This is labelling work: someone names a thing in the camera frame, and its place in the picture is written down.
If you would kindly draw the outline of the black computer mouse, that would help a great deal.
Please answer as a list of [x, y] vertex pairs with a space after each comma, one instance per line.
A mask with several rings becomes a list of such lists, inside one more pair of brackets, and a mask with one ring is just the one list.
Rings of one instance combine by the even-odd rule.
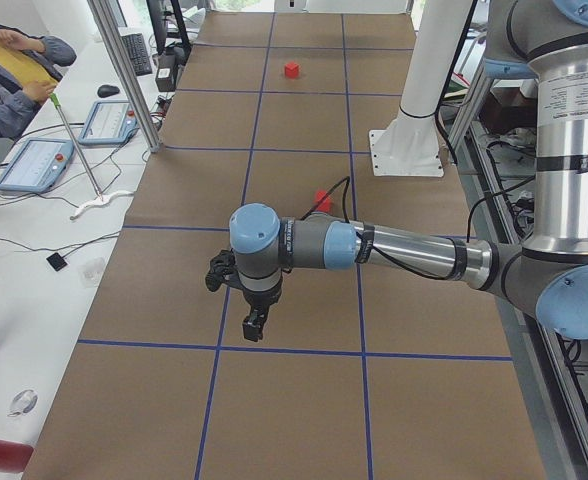
[[97, 89], [97, 96], [99, 98], [108, 98], [114, 95], [118, 95], [120, 93], [120, 89], [115, 85], [103, 84], [100, 85]]

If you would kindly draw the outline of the seated person yellow shirt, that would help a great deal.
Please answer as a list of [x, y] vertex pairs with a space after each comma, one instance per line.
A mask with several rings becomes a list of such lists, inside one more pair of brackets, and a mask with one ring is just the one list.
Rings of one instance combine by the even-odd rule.
[[0, 138], [17, 139], [54, 92], [75, 50], [54, 36], [29, 36], [0, 24]]

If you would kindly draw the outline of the blue teach pendant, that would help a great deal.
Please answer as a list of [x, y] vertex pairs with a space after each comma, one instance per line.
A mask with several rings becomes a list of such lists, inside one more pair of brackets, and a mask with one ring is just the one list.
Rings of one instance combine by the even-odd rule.
[[44, 193], [63, 175], [74, 154], [71, 140], [30, 139], [0, 176], [0, 191]]
[[83, 146], [119, 146], [138, 128], [135, 112], [127, 100], [95, 101], [78, 136]]

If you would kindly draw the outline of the small black square pad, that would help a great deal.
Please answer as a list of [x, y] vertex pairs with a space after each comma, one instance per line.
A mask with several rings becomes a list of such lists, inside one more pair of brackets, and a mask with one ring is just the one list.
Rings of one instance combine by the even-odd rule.
[[54, 252], [46, 258], [48, 264], [52, 267], [52, 269], [56, 272], [61, 271], [65, 268], [68, 263], [65, 258], [59, 254], [58, 252]]

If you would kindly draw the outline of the aluminium frame post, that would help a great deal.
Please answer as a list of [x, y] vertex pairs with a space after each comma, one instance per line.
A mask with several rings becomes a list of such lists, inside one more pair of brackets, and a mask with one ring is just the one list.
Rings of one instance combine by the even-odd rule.
[[143, 133], [150, 152], [156, 153], [161, 146], [161, 140], [149, 113], [134, 68], [121, 40], [118, 25], [109, 2], [105, 0], [88, 0], [87, 3], [127, 99], [133, 107], [139, 129]]

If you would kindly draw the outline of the black power adapter box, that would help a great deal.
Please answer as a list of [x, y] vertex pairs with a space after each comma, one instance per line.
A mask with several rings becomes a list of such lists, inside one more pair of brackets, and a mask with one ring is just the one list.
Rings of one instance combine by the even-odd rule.
[[173, 54], [162, 54], [157, 57], [155, 82], [159, 92], [174, 92], [176, 89], [177, 64]]

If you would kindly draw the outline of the red cylinder object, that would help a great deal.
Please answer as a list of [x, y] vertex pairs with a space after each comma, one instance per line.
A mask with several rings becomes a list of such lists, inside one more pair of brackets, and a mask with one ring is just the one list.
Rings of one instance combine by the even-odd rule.
[[0, 440], [0, 472], [23, 472], [33, 451], [34, 448], [29, 444]]

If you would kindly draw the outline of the red cube block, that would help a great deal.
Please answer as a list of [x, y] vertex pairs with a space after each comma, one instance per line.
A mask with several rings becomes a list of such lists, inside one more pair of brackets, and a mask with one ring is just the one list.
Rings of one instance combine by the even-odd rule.
[[314, 196], [314, 211], [329, 213], [332, 208], [331, 194], [326, 190], [317, 190]]
[[284, 75], [288, 79], [297, 79], [300, 76], [300, 65], [296, 62], [288, 62], [284, 65]]

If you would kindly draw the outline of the black keyboard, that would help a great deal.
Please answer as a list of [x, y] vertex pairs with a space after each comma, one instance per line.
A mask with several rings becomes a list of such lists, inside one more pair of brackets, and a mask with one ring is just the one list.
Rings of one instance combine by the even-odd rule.
[[125, 51], [137, 76], [153, 72], [147, 45], [142, 33], [131, 33], [121, 36]]

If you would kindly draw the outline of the far blue teach pendant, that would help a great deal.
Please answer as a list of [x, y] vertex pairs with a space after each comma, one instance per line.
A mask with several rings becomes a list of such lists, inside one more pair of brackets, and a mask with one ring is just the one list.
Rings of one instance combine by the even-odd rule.
[[127, 100], [95, 101], [78, 136], [83, 146], [119, 146], [138, 128], [135, 112]]

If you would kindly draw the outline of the near blue teach pendant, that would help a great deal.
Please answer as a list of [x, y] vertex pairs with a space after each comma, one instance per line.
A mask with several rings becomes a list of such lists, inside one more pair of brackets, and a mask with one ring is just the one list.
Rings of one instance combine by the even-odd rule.
[[44, 193], [63, 175], [74, 154], [71, 140], [30, 139], [0, 176], [0, 191]]

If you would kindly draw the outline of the white central pillar mount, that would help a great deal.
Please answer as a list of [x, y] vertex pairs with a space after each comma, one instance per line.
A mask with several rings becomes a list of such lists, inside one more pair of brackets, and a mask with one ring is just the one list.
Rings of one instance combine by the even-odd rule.
[[436, 178], [444, 175], [439, 158], [437, 110], [474, 10], [473, 1], [425, 3], [398, 114], [386, 129], [369, 132], [374, 175]]

